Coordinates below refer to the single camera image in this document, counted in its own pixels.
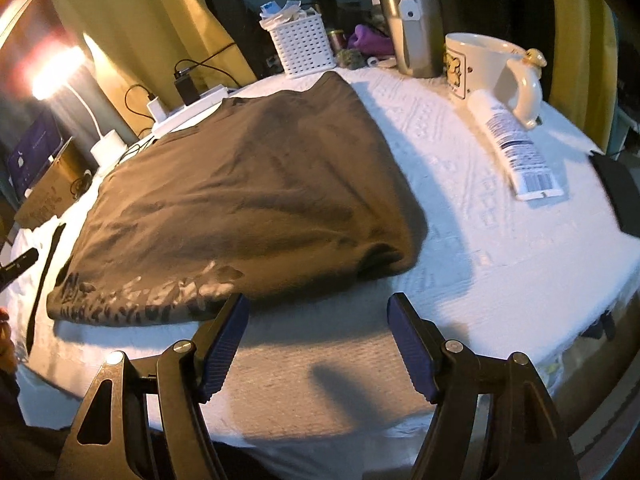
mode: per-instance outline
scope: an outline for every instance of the white charger block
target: white charger block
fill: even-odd
[[[126,151],[127,145],[116,130],[111,130],[91,148],[91,154],[101,168],[113,164]]]
[[[156,123],[161,123],[166,119],[166,112],[164,111],[164,105],[159,97],[149,101],[146,104],[146,109],[149,110],[149,113],[153,115],[154,121]]]

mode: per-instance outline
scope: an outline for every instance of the metal screw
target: metal screw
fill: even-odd
[[[174,352],[177,352],[178,354],[184,354],[189,350],[191,350],[191,341],[183,339],[182,341],[178,341],[174,344]]]
[[[446,348],[453,354],[462,352],[464,347],[465,346],[460,341],[456,341],[455,339],[449,339],[446,343],[444,343],[444,348]]]
[[[524,355],[522,352],[514,352],[513,360],[517,362],[519,365],[527,365],[529,364],[529,358]]]
[[[109,355],[107,355],[107,364],[116,365],[123,359],[124,359],[124,354],[122,352],[120,351],[111,352]]]

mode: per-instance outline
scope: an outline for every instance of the blue gripper pad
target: blue gripper pad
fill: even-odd
[[[434,376],[440,371],[442,362],[442,334],[432,322],[420,319],[401,292],[396,292],[389,298],[386,304],[386,321],[415,391],[423,394],[429,402],[438,402],[440,391]]]
[[[241,294],[232,296],[222,307],[218,318],[225,317],[218,337],[204,355],[202,380],[196,390],[196,400],[205,404],[222,389],[226,374],[234,360],[238,345],[249,322],[249,300]]]

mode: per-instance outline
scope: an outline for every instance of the purple cloth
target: purple cloth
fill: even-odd
[[[391,38],[371,30],[367,25],[356,25],[349,38],[349,48],[357,48],[366,56],[392,56],[394,44]]]
[[[49,167],[49,157],[56,156],[63,141],[53,113],[45,108],[22,135],[6,165],[19,199]]]

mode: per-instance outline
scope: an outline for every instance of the cardboard box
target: cardboard box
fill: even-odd
[[[75,201],[73,186],[88,170],[82,153],[69,139],[60,149],[42,178],[33,186],[31,194],[15,214],[15,221],[25,229],[35,229],[52,216],[62,215]]]

